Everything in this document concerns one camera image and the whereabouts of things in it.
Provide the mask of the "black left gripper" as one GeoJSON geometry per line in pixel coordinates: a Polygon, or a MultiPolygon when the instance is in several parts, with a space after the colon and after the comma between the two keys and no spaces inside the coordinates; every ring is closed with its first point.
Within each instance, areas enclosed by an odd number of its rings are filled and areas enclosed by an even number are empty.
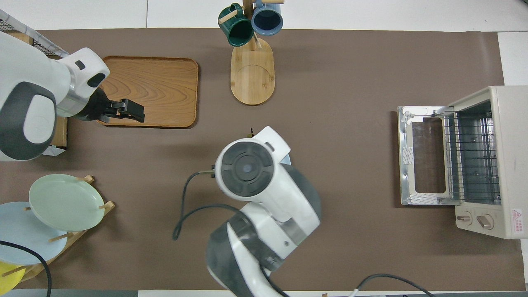
{"type": "Polygon", "coordinates": [[[82,121],[104,121],[101,117],[113,117],[120,119],[126,118],[138,121],[139,123],[144,123],[145,115],[144,107],[142,105],[129,99],[122,99],[120,101],[120,112],[124,113],[123,116],[119,115],[118,109],[113,107],[113,104],[117,103],[117,101],[109,100],[102,89],[96,89],[90,96],[87,105],[75,115],[75,118],[82,121]]]}

